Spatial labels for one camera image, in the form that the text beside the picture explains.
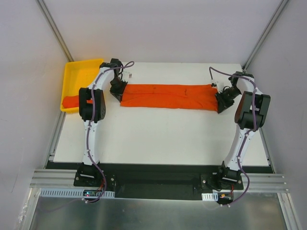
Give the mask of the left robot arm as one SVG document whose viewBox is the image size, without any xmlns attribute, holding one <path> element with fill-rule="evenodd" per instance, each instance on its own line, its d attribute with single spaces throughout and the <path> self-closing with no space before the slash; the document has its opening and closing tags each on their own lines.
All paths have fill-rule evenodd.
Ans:
<svg viewBox="0 0 307 230">
<path fill-rule="evenodd" d="M 79 115 L 84 124 L 85 141 L 83 159 L 75 174 L 74 186 L 106 187 L 106 179 L 98 166 L 101 154 L 99 127 L 106 115 L 104 90 L 110 86 L 111 95 L 119 102 L 122 101 L 128 84 L 122 79 L 122 72 L 133 65 L 132 61 L 124 66 L 117 58 L 103 62 L 92 83 L 79 89 Z"/>
</svg>

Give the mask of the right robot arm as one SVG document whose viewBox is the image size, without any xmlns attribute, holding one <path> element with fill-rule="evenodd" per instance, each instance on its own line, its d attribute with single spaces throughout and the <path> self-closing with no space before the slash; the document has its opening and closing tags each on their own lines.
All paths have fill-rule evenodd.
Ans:
<svg viewBox="0 0 307 230">
<path fill-rule="evenodd" d="M 244 156 L 251 139 L 265 123 L 271 97 L 258 89 L 251 74 L 239 71 L 227 74 L 210 67 L 209 72 L 211 71 L 228 76 L 231 83 L 230 87 L 215 94 L 219 114 L 232 106 L 234 99 L 241 95 L 234 117 L 236 132 L 230 151 L 218 172 L 206 182 L 209 188 L 220 191 L 239 184 L 241 174 L 244 172 L 242 168 Z"/>
</svg>

